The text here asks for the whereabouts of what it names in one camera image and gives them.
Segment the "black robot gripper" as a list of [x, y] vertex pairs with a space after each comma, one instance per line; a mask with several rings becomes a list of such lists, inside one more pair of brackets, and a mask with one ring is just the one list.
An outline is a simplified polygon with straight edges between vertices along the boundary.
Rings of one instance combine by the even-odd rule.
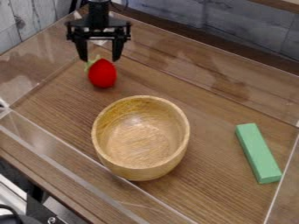
[[109, 1], [89, 1], [88, 14], [65, 22], [67, 40], [75, 41], [79, 58], [88, 61], [88, 39], [112, 40], [112, 60], [117, 61], [131, 39], [131, 23], [112, 17]]

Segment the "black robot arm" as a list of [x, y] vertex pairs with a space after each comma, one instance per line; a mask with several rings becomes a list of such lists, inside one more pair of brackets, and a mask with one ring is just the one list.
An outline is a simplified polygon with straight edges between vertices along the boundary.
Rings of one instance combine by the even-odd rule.
[[111, 0], [88, 0], [88, 14], [65, 22], [67, 40], [77, 50], [79, 58], [89, 60], [88, 41], [112, 42], [112, 61], [121, 57], [125, 42], [131, 39], [131, 23], [108, 15]]

